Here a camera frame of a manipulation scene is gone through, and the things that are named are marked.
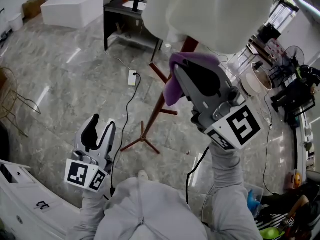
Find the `blue object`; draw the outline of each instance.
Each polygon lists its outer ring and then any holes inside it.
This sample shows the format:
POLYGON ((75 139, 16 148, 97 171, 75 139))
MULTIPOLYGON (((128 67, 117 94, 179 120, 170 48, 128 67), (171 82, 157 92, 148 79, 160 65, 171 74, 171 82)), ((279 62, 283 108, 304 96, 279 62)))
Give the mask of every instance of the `blue object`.
POLYGON ((250 212, 252 212, 252 214, 254 214, 254 212, 256 211, 258 206, 260 205, 260 202, 254 198, 254 191, 253 190, 250 190, 250 192, 248 194, 247 205, 248 205, 250 212))

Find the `white cabinet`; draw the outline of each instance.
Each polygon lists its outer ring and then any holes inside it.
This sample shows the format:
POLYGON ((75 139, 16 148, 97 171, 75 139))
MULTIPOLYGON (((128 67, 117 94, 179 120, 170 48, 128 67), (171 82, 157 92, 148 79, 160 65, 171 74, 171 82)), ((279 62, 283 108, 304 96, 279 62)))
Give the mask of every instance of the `white cabinet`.
POLYGON ((0 215, 6 227, 21 240, 65 239, 80 209, 44 187, 28 166, 0 160, 1 165, 7 169, 6 177, 0 172, 0 215))

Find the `purple cloth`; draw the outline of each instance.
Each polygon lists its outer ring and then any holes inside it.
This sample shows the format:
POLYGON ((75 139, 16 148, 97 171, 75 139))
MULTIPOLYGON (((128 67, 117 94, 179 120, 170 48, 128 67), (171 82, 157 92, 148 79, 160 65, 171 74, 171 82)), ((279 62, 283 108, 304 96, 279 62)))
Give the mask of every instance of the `purple cloth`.
POLYGON ((203 54, 198 52, 176 52, 172 54, 169 61, 172 78, 165 84, 163 89, 164 100, 168 106, 176 104, 183 95, 182 88, 174 74, 174 69, 176 64, 183 65, 183 61, 185 59, 201 59, 208 61, 215 66, 220 64, 219 59, 211 54, 203 54))

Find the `person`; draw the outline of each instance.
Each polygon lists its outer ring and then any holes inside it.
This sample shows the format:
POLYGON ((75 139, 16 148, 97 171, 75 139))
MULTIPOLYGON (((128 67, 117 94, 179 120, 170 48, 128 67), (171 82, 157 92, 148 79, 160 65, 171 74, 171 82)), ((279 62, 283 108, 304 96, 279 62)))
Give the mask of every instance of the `person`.
POLYGON ((282 195, 263 196, 261 204, 269 206, 260 211, 260 216, 287 214, 281 222, 281 229, 294 217, 295 227, 309 232, 320 218, 320 188, 313 182, 307 182, 282 195))
POLYGON ((107 202, 104 190, 83 193, 80 221, 68 240, 250 240, 262 239, 247 206, 240 157, 209 146, 214 171, 213 225, 192 213, 180 191, 138 178, 121 182, 107 202))
POLYGON ((289 86, 271 97, 271 105, 278 113, 279 107, 290 105, 291 103, 307 101, 316 92, 316 86, 320 84, 320 70, 303 65, 297 68, 297 79, 289 86))

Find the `black fan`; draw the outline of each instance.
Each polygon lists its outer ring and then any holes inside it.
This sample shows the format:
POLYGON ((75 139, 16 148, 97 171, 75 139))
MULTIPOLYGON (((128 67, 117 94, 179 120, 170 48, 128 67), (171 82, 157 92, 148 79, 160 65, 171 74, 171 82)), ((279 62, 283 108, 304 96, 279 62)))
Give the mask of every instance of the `black fan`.
POLYGON ((283 66, 293 65, 294 68, 297 68, 305 63, 304 52, 298 46, 290 46, 284 53, 285 56, 282 58, 283 66))

